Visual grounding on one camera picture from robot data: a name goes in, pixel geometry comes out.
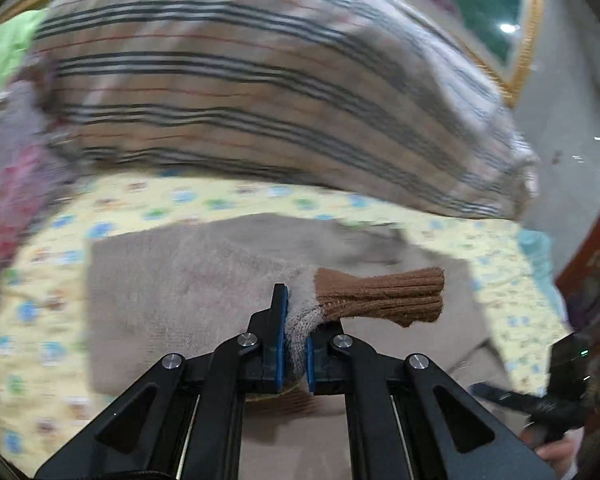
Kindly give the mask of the person's right hand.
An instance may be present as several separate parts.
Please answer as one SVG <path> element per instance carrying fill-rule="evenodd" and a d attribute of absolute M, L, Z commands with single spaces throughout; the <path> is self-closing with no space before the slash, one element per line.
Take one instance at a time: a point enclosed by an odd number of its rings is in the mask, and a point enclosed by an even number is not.
<path fill-rule="evenodd" d="M 554 470 L 557 479 L 573 479 L 577 472 L 577 454 L 580 450 L 583 429 L 568 431 L 562 440 L 540 443 L 540 430 L 535 425 L 527 425 L 518 438 L 541 457 Z"/>

